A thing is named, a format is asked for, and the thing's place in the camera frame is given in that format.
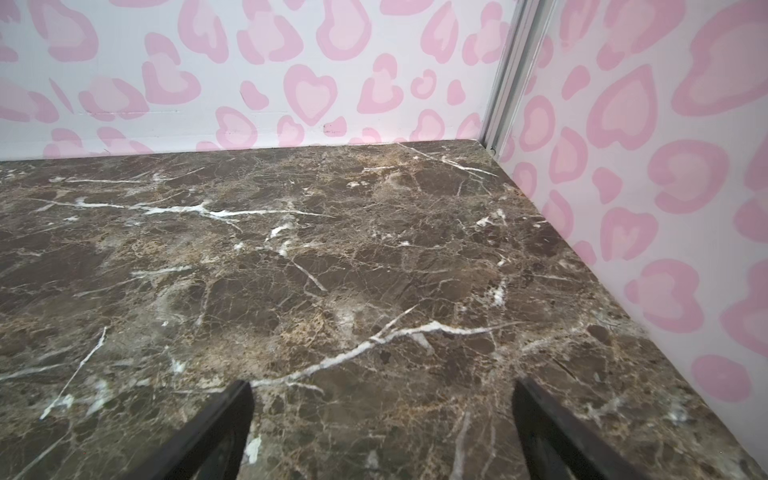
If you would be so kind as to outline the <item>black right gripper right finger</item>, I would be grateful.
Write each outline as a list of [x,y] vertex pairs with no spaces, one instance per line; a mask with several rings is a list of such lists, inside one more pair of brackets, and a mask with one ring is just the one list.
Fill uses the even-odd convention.
[[530,377],[515,381],[512,413],[532,479],[646,477]]

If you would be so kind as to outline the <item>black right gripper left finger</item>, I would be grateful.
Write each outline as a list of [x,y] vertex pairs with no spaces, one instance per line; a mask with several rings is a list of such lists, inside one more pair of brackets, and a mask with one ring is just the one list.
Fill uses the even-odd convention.
[[126,479],[235,479],[255,410],[251,385],[232,382]]

